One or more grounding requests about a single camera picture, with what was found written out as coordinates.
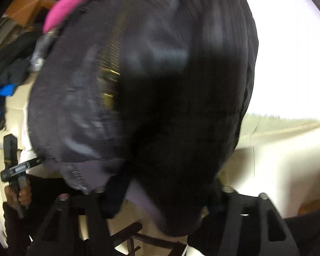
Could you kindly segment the left hand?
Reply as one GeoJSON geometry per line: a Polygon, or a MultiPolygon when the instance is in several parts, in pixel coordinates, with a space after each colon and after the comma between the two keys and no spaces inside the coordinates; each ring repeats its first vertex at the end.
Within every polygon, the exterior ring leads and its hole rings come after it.
{"type": "Polygon", "coordinates": [[[26,179],[24,187],[20,189],[19,193],[16,193],[11,186],[4,188],[7,203],[14,210],[17,209],[18,205],[28,207],[32,201],[32,193],[30,182],[26,179]]]}

